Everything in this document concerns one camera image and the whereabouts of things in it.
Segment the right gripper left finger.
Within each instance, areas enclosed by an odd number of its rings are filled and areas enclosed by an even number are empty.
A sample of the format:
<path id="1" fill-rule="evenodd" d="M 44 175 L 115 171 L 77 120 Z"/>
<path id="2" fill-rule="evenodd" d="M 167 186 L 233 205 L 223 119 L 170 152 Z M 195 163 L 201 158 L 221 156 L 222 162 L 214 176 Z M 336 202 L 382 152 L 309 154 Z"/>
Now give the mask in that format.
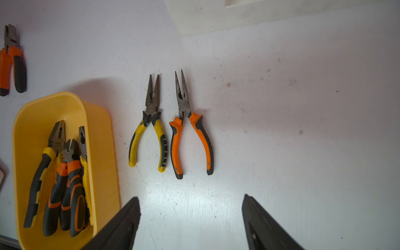
<path id="1" fill-rule="evenodd" d="M 140 223 L 140 203 L 133 197 L 89 242 L 84 250 L 131 250 Z"/>

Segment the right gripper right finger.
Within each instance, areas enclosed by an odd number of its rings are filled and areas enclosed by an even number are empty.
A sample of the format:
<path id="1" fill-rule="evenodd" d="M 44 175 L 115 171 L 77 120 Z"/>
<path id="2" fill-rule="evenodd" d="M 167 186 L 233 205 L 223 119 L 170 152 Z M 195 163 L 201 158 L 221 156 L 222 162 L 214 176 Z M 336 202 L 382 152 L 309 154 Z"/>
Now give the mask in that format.
<path id="1" fill-rule="evenodd" d="M 250 250 L 302 250 L 300 246 L 252 197 L 244 196 L 242 214 Z"/>

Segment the orange black diagonal cutters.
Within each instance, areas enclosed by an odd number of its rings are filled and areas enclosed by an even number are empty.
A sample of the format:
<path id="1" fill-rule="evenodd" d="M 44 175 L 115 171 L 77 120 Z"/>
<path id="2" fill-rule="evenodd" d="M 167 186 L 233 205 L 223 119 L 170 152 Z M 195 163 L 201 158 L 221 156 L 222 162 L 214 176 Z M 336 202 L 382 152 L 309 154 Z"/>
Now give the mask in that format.
<path id="1" fill-rule="evenodd" d="M 56 169 L 55 184 L 44 212 L 43 233 L 51 236 L 60 226 L 75 237 L 89 225 L 79 143 L 75 139 L 68 140 L 62 154 L 63 160 Z"/>

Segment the yellow plastic storage box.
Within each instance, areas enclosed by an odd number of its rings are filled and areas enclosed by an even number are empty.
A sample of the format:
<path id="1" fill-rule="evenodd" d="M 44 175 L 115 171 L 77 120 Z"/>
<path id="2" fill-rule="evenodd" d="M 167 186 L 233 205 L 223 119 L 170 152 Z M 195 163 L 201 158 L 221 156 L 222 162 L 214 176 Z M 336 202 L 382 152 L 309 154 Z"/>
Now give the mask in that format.
<path id="1" fill-rule="evenodd" d="M 86 248 L 120 210 L 109 114 L 60 92 L 23 106 L 12 136 L 21 248 Z"/>

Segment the small orange combination pliers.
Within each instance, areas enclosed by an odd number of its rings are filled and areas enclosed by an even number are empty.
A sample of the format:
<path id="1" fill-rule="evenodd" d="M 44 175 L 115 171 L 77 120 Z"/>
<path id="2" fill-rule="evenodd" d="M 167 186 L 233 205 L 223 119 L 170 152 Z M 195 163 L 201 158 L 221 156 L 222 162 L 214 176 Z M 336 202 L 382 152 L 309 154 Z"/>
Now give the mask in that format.
<path id="1" fill-rule="evenodd" d="M 14 70 L 16 91 L 24 93 L 27 90 L 27 69 L 23 50 L 19 44 L 16 27 L 9 24 L 5 26 L 4 48 L 1 49 L 1 96 L 9 94 L 11 69 Z"/>

